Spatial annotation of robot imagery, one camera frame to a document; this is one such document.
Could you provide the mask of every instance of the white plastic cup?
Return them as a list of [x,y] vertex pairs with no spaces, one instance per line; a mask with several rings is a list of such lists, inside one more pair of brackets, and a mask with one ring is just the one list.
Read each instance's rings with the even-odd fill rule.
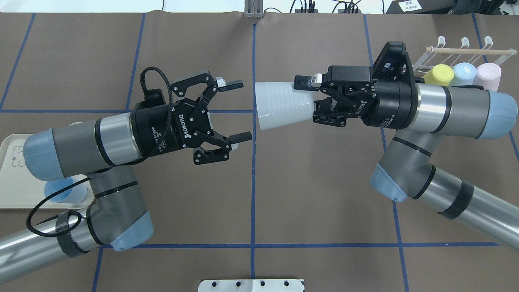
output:
[[293,86],[290,82],[256,83],[256,106],[261,130],[312,118],[312,91],[295,90]]
[[476,67],[471,63],[459,63],[453,68],[454,78],[449,86],[472,85],[476,77]]
[[[75,177],[67,177],[65,179],[47,181],[44,187],[45,197],[50,196],[52,193],[57,192],[69,185],[78,182],[79,180]],[[55,203],[67,203],[67,204],[79,204],[87,198],[87,187],[84,184],[77,185],[71,190],[66,190],[63,193],[50,199],[51,202]]]
[[477,67],[473,85],[481,85],[485,89],[497,91],[501,80],[501,67],[494,63],[485,63]]

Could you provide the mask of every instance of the blue cup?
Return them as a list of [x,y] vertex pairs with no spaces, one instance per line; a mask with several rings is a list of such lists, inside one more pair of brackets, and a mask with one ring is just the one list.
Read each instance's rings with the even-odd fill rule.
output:
[[470,63],[459,63],[453,68],[454,78],[449,86],[472,85],[476,77],[476,67]]

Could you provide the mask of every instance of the white cup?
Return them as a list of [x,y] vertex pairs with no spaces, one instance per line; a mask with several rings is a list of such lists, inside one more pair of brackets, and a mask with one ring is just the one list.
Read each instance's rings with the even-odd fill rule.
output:
[[256,106],[261,130],[312,118],[312,91],[295,90],[293,86],[290,82],[256,83]]

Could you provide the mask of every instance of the metal bracket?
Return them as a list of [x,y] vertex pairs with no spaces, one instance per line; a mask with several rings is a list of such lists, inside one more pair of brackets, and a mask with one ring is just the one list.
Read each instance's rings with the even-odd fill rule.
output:
[[304,292],[303,279],[204,280],[198,292]]
[[245,18],[263,18],[263,0],[245,0]]

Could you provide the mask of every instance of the sticker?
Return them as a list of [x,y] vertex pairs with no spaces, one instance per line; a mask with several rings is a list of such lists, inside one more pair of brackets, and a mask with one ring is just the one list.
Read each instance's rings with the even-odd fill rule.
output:
[[418,0],[398,2],[398,5],[400,5],[400,8],[402,8],[403,12],[422,9]]

